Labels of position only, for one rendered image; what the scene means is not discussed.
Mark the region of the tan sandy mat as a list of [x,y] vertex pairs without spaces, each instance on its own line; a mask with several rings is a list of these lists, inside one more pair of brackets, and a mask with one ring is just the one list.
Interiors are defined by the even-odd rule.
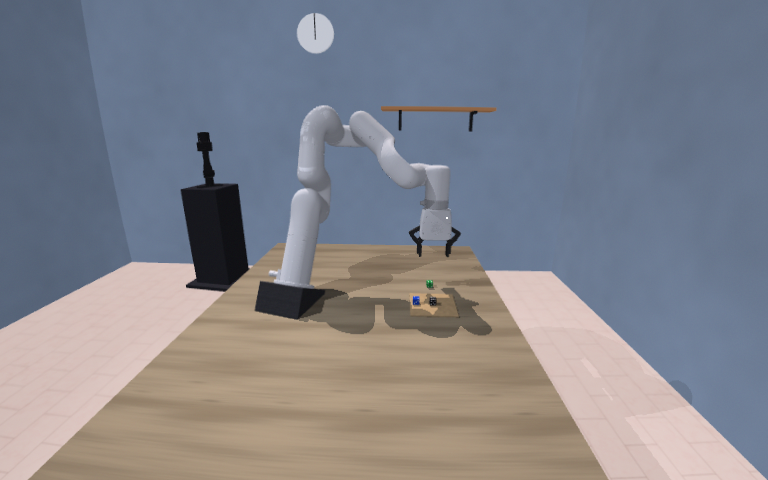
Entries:
[[[459,318],[453,294],[410,293],[410,317]],[[413,296],[419,296],[419,305],[413,305]],[[436,297],[436,306],[429,305],[429,297]]]

